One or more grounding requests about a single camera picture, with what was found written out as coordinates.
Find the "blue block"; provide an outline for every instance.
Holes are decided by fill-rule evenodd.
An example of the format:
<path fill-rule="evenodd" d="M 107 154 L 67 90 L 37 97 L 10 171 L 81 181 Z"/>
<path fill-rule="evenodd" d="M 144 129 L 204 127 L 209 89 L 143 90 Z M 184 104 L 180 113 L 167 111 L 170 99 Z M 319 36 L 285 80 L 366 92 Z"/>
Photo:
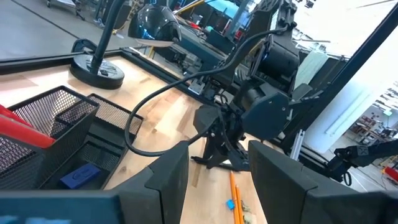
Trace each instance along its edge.
<path fill-rule="evenodd" d="M 229 208 L 230 210 L 232 210 L 232 209 L 235 208 L 235 204 L 234 204 L 234 202 L 233 202 L 231 199 L 229 199 L 228 201 L 226 201 L 226 205 L 228 206 L 228 208 Z"/>
<path fill-rule="evenodd" d="M 60 180 L 70 189 L 77 189 L 96 177 L 101 171 L 93 164 L 86 164 Z"/>

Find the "floor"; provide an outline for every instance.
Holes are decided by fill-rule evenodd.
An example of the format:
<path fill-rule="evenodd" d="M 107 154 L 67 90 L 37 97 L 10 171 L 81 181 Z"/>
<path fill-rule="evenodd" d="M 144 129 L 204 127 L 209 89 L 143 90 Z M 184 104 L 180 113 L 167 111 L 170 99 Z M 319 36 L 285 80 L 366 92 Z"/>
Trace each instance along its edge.
<path fill-rule="evenodd" d="M 100 90 L 79 82 L 70 74 L 68 66 L 65 65 L 0 76 L 0 104 L 10 106 L 56 86 L 65 85 L 83 95 L 96 93 L 131 110 L 149 93 L 165 85 L 163 81 L 121 57 L 108 60 L 117 65 L 126 75 L 122 87 L 118 90 Z M 192 123 L 195 109 L 199 106 L 199 102 L 177 89 L 171 89 L 151 100 L 138 112 L 144 117 L 144 122 L 134 146 L 145 151 L 159 151 L 196 135 L 197 132 Z M 247 147 L 249 139 L 252 138 L 248 136 L 242 142 L 244 147 Z M 201 156 L 204 145 L 204 139 L 199 139 L 192 144 L 189 148 L 190 156 Z M 142 157 L 128 151 L 106 189 L 112 189 L 130 178 L 154 159 L 156 158 Z M 181 223 L 234 223 L 233 213 L 226 206 L 226 201 L 231 198 L 229 171 L 219 168 L 208 170 L 205 166 L 190 161 L 188 176 Z M 251 216 L 251 223 L 265 224 L 266 219 L 250 172 L 235 173 L 234 176 L 236 184 L 241 189 L 242 200 L 250 208 L 250 214 L 247 215 Z"/>
<path fill-rule="evenodd" d="M 48 8 L 45 0 L 0 1 L 0 60 L 67 54 L 77 38 L 100 41 L 102 29 L 85 12 L 86 21 L 75 17 L 74 10 L 53 0 Z M 109 49 L 136 47 L 137 42 L 125 35 L 113 35 Z"/>
<path fill-rule="evenodd" d="M 323 156 L 330 160 L 335 156 L 333 153 L 335 149 L 355 145 L 357 145 L 357 143 L 352 140 L 350 133 L 346 133 L 342 135 Z M 391 184 L 386 176 L 381 173 L 381 170 L 373 164 L 366 167 L 351 168 L 349 172 L 353 180 L 351 188 L 359 192 L 398 190 L 398 188 Z"/>

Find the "wooden table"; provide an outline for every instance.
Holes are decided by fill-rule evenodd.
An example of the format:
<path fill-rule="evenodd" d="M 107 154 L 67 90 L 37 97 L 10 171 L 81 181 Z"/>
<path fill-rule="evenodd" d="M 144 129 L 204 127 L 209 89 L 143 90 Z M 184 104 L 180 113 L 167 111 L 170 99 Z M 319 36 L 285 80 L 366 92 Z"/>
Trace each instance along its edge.
<path fill-rule="evenodd" d="M 123 70 L 126 76 L 123 86 L 118 90 L 101 90 L 88 86 L 74 78 L 68 66 L 60 66 L 0 76 L 0 104 L 11 106 L 43 91 L 65 85 L 84 95 L 96 93 L 131 110 L 149 93 L 165 85 L 163 81 L 121 57 L 109 60 Z M 176 89 L 163 93 L 139 111 L 145 120 L 134 145 L 147 151 L 159 151 L 194 136 L 197 132 L 192 121 L 199 106 L 199 102 Z M 248 140 L 244 141 L 243 146 L 247 147 L 247 143 Z M 190 155 L 201 156 L 204 146 L 205 139 L 192 144 L 189 148 Z M 130 178 L 154 159 L 127 152 L 106 189 L 111 189 Z M 242 200 L 251 209 L 252 223 L 266 223 L 250 173 L 235 173 L 235 179 L 241 189 Z M 234 223 L 233 213 L 226 206 L 226 201 L 230 198 L 227 170 L 208 170 L 190 161 L 181 223 Z"/>

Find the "metal frame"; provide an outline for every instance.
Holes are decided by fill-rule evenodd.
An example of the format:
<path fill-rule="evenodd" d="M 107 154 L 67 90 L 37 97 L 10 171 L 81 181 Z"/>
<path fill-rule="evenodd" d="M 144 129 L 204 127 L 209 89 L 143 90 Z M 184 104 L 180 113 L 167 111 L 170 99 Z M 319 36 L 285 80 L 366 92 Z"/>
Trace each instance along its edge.
<path fill-rule="evenodd" d="M 362 67 L 362 65 L 369 59 L 369 57 L 377 50 L 377 48 L 387 39 L 390 33 L 398 25 L 398 4 L 396 4 L 384 20 L 378 25 L 374 32 L 368 39 L 360 46 L 348 63 L 340 70 L 336 78 L 331 82 L 329 87 L 322 94 L 322 100 L 313 105 L 307 110 L 307 115 L 300 119 L 293 119 L 289 126 L 293 128 L 289 133 L 285 133 L 286 137 L 282 141 L 277 139 L 272 140 L 271 143 L 281 147 L 284 150 L 289 150 L 294 143 L 296 134 L 300 129 L 307 130 L 314 122 L 319 114 L 326 108 L 338 92 L 348 83 L 348 81 L 355 75 L 355 73 Z M 55 67 L 60 65 L 71 64 L 74 56 L 84 54 L 72 53 L 63 55 L 53 55 L 47 57 L 29 57 L 18 58 L 10 60 L 0 60 L 0 75 L 7 75 L 17 72 L 26 72 L 31 70 L 38 70 L 42 68 Z M 172 73 L 166 71 L 164 68 L 156 65 L 150 60 L 144 58 L 139 53 L 130 50 L 129 48 L 121 48 L 119 50 L 107 50 L 104 57 L 121 56 L 126 60 L 142 67 L 147 72 L 155 75 L 166 83 L 172 83 L 180 80 Z M 188 96 L 198 100 L 203 104 L 212 105 L 213 102 L 206 98 L 197 95 L 188 89 L 188 83 L 176 86 L 176 88 Z"/>

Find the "blue clip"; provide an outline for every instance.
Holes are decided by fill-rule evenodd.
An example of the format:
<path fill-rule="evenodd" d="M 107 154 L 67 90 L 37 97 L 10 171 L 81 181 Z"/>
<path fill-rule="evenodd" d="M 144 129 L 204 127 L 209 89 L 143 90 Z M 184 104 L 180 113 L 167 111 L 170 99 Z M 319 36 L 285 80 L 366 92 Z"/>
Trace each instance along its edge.
<path fill-rule="evenodd" d="M 230 210 L 232 210 L 232 209 L 235 208 L 235 204 L 234 204 L 234 202 L 233 202 L 231 199 L 229 199 L 228 201 L 226 201 L 226 205 L 228 206 L 228 208 L 229 208 Z"/>

